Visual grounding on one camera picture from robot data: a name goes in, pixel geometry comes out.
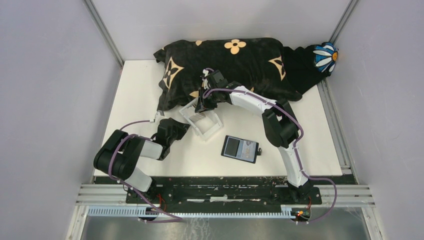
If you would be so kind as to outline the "black leather card holder wallet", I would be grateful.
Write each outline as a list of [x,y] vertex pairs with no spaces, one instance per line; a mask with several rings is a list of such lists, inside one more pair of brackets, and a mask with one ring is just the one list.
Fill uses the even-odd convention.
[[[227,138],[235,138],[240,140],[239,146],[238,146],[238,152],[237,156],[229,156],[224,154],[224,150],[226,147]],[[226,135],[224,138],[223,146],[221,149],[221,156],[236,159],[239,161],[255,164],[257,157],[262,155],[262,149],[259,146],[259,143],[252,140],[242,139],[234,136]]]

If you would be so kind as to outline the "white plastic card tray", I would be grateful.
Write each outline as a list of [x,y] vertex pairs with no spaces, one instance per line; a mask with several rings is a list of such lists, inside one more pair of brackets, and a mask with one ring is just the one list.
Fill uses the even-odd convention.
[[[198,100],[198,97],[193,99],[191,102],[180,108],[178,112],[183,116],[188,124],[191,125],[194,133],[206,142],[220,129],[222,129],[224,125],[219,116],[213,110],[196,112],[196,109],[200,106]],[[203,113],[206,115],[206,118],[193,122],[189,119],[193,113]]]

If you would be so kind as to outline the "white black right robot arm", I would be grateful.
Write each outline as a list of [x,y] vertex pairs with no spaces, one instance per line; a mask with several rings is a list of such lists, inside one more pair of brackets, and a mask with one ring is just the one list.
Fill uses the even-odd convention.
[[260,116],[266,139],[281,154],[287,172],[289,199],[295,204],[306,201],[313,184],[306,176],[298,150],[304,130],[288,101],[263,97],[237,81],[229,82],[219,70],[211,68],[202,71],[202,81],[195,111],[211,111],[219,103],[228,103]]

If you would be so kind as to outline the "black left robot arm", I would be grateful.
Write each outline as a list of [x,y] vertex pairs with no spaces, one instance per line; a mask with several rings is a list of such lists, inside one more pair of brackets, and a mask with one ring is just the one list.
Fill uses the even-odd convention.
[[154,180],[137,167],[140,157],[164,160],[174,141],[181,140],[189,130],[188,123],[173,118],[159,121],[152,138],[129,134],[116,129],[93,159],[93,167],[113,180],[138,190],[138,197],[149,204],[156,200],[158,191],[151,186]]

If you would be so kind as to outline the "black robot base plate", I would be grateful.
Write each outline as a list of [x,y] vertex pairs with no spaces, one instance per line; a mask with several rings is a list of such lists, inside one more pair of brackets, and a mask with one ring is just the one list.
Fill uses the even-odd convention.
[[167,213],[278,213],[282,205],[320,205],[318,187],[289,186],[285,176],[154,176],[143,195]]

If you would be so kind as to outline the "black credit card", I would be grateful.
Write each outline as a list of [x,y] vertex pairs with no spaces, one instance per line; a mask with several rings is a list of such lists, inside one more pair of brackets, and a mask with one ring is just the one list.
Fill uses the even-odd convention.
[[224,154],[231,157],[236,157],[239,149],[239,144],[240,140],[233,137],[228,137],[226,140]]

